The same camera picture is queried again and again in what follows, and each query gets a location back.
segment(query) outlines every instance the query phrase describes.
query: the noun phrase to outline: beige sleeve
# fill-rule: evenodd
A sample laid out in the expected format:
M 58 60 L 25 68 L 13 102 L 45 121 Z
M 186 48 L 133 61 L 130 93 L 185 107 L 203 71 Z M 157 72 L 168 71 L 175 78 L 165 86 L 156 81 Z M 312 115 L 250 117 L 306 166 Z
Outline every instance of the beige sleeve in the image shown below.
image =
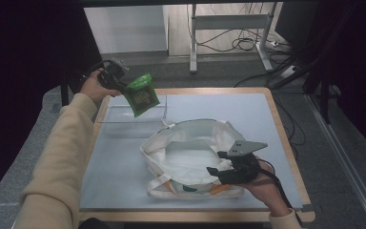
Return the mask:
M 296 220 L 295 211 L 291 209 L 291 214 L 285 217 L 269 216 L 270 223 L 274 229 L 300 229 L 301 226 Z
M 76 94 L 61 109 L 31 182 L 24 189 L 14 228 L 77 228 L 82 177 L 92 140 L 94 103 Z

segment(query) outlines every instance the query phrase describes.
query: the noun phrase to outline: green bag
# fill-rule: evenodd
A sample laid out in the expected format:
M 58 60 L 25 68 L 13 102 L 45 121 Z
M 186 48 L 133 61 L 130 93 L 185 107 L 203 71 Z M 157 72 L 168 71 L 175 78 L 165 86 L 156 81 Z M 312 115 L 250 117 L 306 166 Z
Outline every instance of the green bag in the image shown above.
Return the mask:
M 159 99 L 153 88 L 153 79 L 149 73 L 136 78 L 127 85 L 124 96 L 132 107 L 135 117 L 144 114 L 149 108 L 159 104 Z

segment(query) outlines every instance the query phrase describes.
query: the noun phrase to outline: metal rack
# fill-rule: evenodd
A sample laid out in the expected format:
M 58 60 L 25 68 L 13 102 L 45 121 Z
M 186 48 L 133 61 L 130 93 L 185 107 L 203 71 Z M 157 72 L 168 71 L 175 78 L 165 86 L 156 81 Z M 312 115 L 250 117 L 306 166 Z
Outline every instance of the metal rack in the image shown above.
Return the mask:
M 192 44 L 190 51 L 190 73 L 197 72 L 197 44 L 195 41 L 195 32 L 200 30 L 242 30 L 242 29 L 263 29 L 260 42 L 257 42 L 256 48 L 263 62 L 266 72 L 273 70 L 272 64 L 265 52 L 267 35 L 275 16 L 276 2 L 268 14 L 250 14 L 250 15 L 204 15 L 196 16 L 196 4 L 193 4 L 192 12 Z

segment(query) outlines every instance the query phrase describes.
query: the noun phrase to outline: wooden table frame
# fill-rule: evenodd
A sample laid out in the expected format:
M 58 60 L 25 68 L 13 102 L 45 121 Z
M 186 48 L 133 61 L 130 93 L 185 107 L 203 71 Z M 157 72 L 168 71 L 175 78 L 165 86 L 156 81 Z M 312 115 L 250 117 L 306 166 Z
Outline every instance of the wooden table frame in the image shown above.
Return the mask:
M 284 131 L 280 116 L 278 114 L 273 96 L 267 88 L 178 88 L 178 89 L 157 89 L 158 94 L 265 94 L 269 104 L 275 126 L 281 139 L 286 157 L 290 164 L 291 171 L 295 178 L 296 188 L 301 196 L 304 206 L 311 205 L 305 184 L 298 170 L 293 151 Z M 94 139 L 97 139 L 101 127 L 100 121 L 103 120 L 110 98 L 106 97 L 97 114 L 94 123 Z M 94 142 L 90 147 L 90 154 L 94 147 Z M 311 222 L 315 220 L 315 212 L 297 212 L 301 220 Z M 260 211 L 81 211 L 80 220 L 89 218 L 98 218 L 104 221 L 122 221 L 122 222 L 268 222 L 269 212 Z

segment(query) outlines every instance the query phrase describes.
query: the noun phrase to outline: white fabric bag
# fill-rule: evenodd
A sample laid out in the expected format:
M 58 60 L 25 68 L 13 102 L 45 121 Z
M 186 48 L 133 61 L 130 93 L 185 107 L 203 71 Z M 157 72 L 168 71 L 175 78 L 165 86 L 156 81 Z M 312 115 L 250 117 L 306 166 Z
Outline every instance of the white fabric bag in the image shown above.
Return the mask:
M 221 185 L 206 167 L 232 169 L 231 161 L 219 158 L 237 140 L 245 140 L 228 122 L 197 119 L 172 124 L 152 135 L 141 146 L 149 171 L 155 179 L 148 184 L 154 198 L 233 198 L 243 188 Z

